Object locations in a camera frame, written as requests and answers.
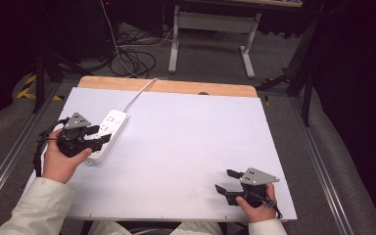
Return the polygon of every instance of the hand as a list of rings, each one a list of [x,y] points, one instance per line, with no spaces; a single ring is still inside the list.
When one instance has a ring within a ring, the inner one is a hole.
[[[267,196],[271,200],[273,200],[274,203],[276,203],[273,184],[269,183],[265,186]],[[236,198],[236,201],[239,204],[240,208],[243,210],[243,212],[249,218],[250,223],[262,222],[276,217],[276,210],[274,208],[268,208],[265,205],[261,205],[258,208],[253,208],[247,203],[247,201],[244,198],[240,196]]]
[[[47,152],[44,155],[44,170],[42,177],[67,183],[75,172],[75,169],[84,162],[91,154],[91,149],[87,148],[72,158],[66,157],[60,152],[57,146],[57,137],[61,129],[54,131],[49,136]]]

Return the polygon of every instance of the power outlet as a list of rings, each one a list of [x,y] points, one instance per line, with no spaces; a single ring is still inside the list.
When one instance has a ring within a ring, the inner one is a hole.
[[[86,137],[86,139],[95,139],[107,134],[112,134],[111,140],[108,143],[105,143],[100,151],[92,153],[87,158],[86,163],[88,165],[97,165],[105,159],[118,139],[121,131],[126,126],[128,119],[129,115],[127,113],[118,110],[111,110],[100,124],[99,132]]]

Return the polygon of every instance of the yellow and black striped tape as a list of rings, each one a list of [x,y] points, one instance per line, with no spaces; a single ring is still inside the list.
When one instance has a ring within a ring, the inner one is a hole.
[[[18,93],[17,98],[26,98],[26,99],[36,99],[35,94],[29,94],[28,90],[31,87],[32,83],[35,81],[36,75],[32,74],[25,82],[23,85],[23,89],[21,89],[20,93]],[[56,101],[64,101],[65,96],[62,95],[56,95],[54,96],[53,100]]]

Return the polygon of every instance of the desk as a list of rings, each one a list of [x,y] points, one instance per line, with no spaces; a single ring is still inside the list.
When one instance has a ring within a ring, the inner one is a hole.
[[[200,1],[206,4],[214,3],[213,1]],[[234,4],[255,4],[268,5],[276,7],[301,7],[302,3],[283,2],[276,0],[235,0]],[[202,29],[202,30],[217,30],[229,31],[238,33],[249,33],[246,45],[240,47],[240,52],[243,58],[244,66],[248,78],[254,78],[255,72],[253,70],[252,62],[250,60],[249,52],[255,38],[256,30],[258,29],[259,19],[261,13],[257,10],[254,18],[240,18],[229,16],[216,16],[208,14],[186,13],[179,11],[180,6],[175,6],[173,19],[173,39],[170,51],[168,71],[176,72],[176,62],[178,58],[178,31],[180,28]]]
[[[84,77],[61,117],[80,112],[93,124],[100,123],[146,83]],[[146,91],[129,107],[129,122],[106,159],[77,169],[69,182],[77,198],[68,217],[246,221],[240,208],[228,206],[216,193],[214,184],[238,191],[239,181],[225,171],[253,166],[280,178],[275,183],[280,210],[285,219],[297,218],[253,87],[159,80]],[[193,95],[204,91],[213,95]]]

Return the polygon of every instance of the white sleeve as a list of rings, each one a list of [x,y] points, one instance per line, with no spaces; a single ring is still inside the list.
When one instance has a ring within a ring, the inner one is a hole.
[[[278,218],[249,223],[250,235],[286,235],[285,228]]]
[[[59,234],[75,191],[66,184],[36,178],[12,217],[0,227],[0,234]]]

